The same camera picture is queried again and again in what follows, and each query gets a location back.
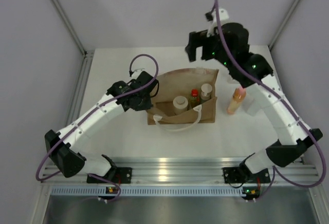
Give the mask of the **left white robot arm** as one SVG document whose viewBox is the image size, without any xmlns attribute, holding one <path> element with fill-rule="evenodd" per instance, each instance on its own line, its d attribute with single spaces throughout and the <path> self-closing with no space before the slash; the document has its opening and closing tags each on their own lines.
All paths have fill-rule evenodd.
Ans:
<svg viewBox="0 0 329 224">
<path fill-rule="evenodd" d="M 116 177 L 115 165 L 109 157 L 83 154 L 84 146 L 94 133 L 110 120 L 129 109 L 143 111 L 153 105 L 151 94 L 159 88 L 159 82 L 146 71 L 141 71 L 129 82 L 114 83 L 102 98 L 86 113 L 67 127 L 45 134 L 46 150 L 49 158 L 64 177 L 70 178 L 79 172 L 92 173 L 104 182 L 112 182 Z"/>
</svg>

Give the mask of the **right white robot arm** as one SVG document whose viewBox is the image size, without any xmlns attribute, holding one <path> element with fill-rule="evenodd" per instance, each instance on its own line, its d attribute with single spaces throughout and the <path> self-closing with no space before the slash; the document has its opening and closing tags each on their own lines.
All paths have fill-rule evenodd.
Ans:
<svg viewBox="0 0 329 224">
<path fill-rule="evenodd" d="M 202 60 L 215 59 L 258 103 L 275 129 L 278 139 L 264 150 L 251 154 L 226 173 L 227 183 L 246 183 L 269 167 L 286 167 L 311 146 L 318 146 L 323 133 L 310 128 L 292 108 L 272 67 L 260 54 L 249 51 L 249 32 L 239 23 L 228 22 L 228 13 L 217 6 L 205 14 L 207 30 L 190 32 L 185 47 L 190 62 L 202 48 Z"/>
</svg>

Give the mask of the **orange bottle pink cap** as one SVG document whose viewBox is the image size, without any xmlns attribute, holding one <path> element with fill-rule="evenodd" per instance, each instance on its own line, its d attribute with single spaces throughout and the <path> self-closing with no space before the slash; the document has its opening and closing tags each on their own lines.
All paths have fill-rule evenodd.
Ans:
<svg viewBox="0 0 329 224">
<path fill-rule="evenodd" d="M 246 90 L 243 87 L 236 88 L 232 95 L 231 101 L 227 107 L 227 113 L 233 115 L 241 106 L 245 97 L 246 97 Z"/>
</svg>

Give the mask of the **brown canvas tote bag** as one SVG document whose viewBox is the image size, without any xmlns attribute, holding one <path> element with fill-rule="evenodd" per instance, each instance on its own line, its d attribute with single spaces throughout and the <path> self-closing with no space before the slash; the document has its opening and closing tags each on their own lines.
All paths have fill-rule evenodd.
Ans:
<svg viewBox="0 0 329 224">
<path fill-rule="evenodd" d="M 215 84 L 219 70 L 208 68 L 183 68 L 163 73 L 157 77 L 159 87 L 152 91 L 153 107 L 147 110 L 148 125 L 188 124 L 190 128 L 198 123 L 213 123 L 216 116 L 217 96 Z M 201 96 L 201 87 L 210 84 L 212 90 L 208 100 L 197 107 L 191 107 L 192 90 Z"/>
</svg>

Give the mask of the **white bottle dark cap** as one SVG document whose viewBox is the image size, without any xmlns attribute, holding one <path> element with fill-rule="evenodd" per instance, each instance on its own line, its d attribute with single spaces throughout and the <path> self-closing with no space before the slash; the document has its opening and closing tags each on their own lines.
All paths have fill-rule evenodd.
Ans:
<svg viewBox="0 0 329 224">
<path fill-rule="evenodd" d="M 252 101 L 250 101 L 247 106 L 246 106 L 246 113 L 250 116 L 255 116 L 258 112 L 258 104 L 255 101 L 255 99 L 253 99 Z"/>
</svg>

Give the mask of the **yellow bottle red cap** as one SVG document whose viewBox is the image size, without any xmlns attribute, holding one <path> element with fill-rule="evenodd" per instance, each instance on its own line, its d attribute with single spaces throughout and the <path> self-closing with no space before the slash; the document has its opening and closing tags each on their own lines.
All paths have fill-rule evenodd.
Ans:
<svg viewBox="0 0 329 224">
<path fill-rule="evenodd" d="M 200 105 L 199 93 L 197 89 L 192 89 L 191 94 L 189 97 L 189 104 L 191 109 L 195 108 L 196 106 Z"/>
</svg>

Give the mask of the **round white jar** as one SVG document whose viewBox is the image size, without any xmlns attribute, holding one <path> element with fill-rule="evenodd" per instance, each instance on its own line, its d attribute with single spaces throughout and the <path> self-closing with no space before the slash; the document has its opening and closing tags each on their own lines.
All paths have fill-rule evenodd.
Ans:
<svg viewBox="0 0 329 224">
<path fill-rule="evenodd" d="M 188 99 L 184 96 L 177 96 L 173 100 L 174 113 L 180 115 L 188 110 Z"/>
</svg>

